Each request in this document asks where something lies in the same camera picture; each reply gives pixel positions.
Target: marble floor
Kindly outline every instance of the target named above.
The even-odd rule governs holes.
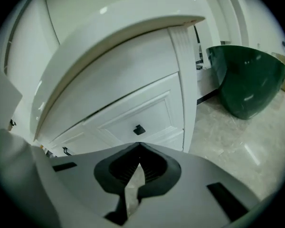
[[[285,175],[285,92],[249,120],[232,116],[217,96],[199,104],[190,153],[212,161],[264,199]]]

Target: glossy green surface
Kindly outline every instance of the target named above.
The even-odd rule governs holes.
[[[285,78],[285,65],[256,49],[217,46],[208,48],[207,54],[222,104],[241,119],[249,119],[262,111]]]

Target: floor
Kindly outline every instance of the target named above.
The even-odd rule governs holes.
[[[249,120],[229,114],[217,96],[199,104],[190,153],[212,161],[264,199],[285,175],[285,92]]]

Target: black cabinet handle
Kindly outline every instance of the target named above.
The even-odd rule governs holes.
[[[63,148],[63,153],[65,153],[66,155],[71,155],[68,151],[67,151],[67,147],[62,147]]]
[[[136,126],[136,129],[133,130],[133,132],[136,134],[136,135],[141,135],[142,133],[145,133],[146,130],[144,130],[144,128],[140,125],[137,125]]]

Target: black baseboard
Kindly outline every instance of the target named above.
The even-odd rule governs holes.
[[[215,89],[212,92],[210,92],[209,94],[206,94],[205,96],[203,96],[202,98],[197,100],[197,105],[199,105],[200,103],[203,103],[204,101],[209,100],[211,97],[215,96],[218,94],[218,90]]]

